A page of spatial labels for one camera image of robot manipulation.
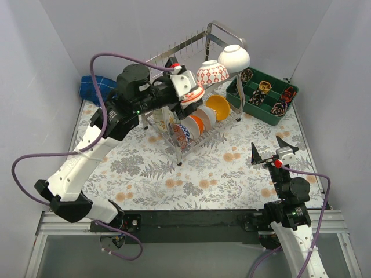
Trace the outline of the cream bowl red wreath pattern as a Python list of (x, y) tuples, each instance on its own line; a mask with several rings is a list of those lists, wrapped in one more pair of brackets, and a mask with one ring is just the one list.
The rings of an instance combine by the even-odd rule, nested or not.
[(181, 101), (181, 105), (183, 107), (186, 107), (191, 103), (197, 102), (199, 99), (203, 97), (204, 94), (205, 89), (202, 86), (199, 86), (196, 90), (184, 95), (183, 100)]

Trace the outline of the white bowl red diamond pattern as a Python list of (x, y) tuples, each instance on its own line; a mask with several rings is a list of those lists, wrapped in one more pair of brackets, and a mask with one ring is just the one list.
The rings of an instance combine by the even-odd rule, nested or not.
[(230, 77), (225, 66), (217, 60), (204, 61), (197, 71), (197, 80), (202, 86), (226, 81)]

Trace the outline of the plain white ribbed bowl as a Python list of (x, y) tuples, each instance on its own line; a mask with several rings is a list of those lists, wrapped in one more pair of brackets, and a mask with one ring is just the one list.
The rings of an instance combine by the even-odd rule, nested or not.
[(228, 45), (220, 53), (217, 61), (228, 73), (241, 72), (250, 66), (249, 53), (239, 45)]

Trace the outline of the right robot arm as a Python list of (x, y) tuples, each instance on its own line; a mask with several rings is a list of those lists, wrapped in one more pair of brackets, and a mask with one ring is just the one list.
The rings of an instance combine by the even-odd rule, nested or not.
[[(281, 249), (290, 267), (292, 277), (328, 277), (317, 248), (317, 240), (323, 215), (328, 203), (330, 178), (324, 174), (309, 173), (291, 169), (299, 148), (276, 137), (279, 148), (275, 155), (263, 159), (254, 144), (251, 164), (262, 164), (273, 182), (278, 201), (264, 205), (263, 225), (275, 232)], [(311, 175), (327, 179), (328, 187), (314, 232), (306, 203), (310, 200), (310, 183), (303, 177), (291, 177), (290, 173)]]

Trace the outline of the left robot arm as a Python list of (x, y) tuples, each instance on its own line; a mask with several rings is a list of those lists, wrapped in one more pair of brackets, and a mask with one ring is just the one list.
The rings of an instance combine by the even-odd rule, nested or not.
[(92, 116), (75, 154), (51, 177), (36, 182), (35, 189), (49, 201), (56, 215), (71, 223), (83, 218), (100, 221), (112, 232), (122, 228), (124, 211), (112, 200), (89, 199), (82, 187), (104, 157), (139, 124), (140, 115), (168, 107), (183, 120), (200, 105), (197, 100), (186, 107), (182, 105), (199, 87), (185, 65), (171, 57), (162, 72), (162, 76), (151, 81), (147, 66), (125, 67), (104, 104)]

